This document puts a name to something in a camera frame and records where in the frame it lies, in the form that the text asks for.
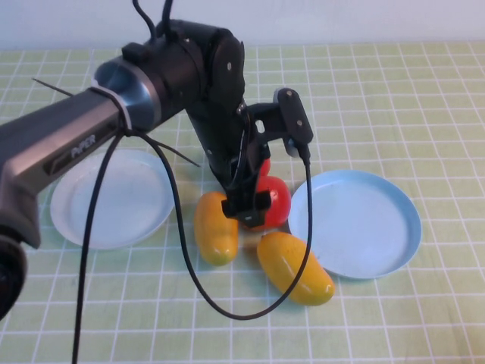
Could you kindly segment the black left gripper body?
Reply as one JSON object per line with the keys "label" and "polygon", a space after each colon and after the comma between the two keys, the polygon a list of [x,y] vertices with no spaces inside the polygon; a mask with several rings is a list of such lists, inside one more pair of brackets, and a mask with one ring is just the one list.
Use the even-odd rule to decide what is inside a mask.
{"label": "black left gripper body", "polygon": [[270,153],[247,105],[225,108],[216,102],[197,102],[188,108],[188,115],[229,206],[256,206],[256,185]]}

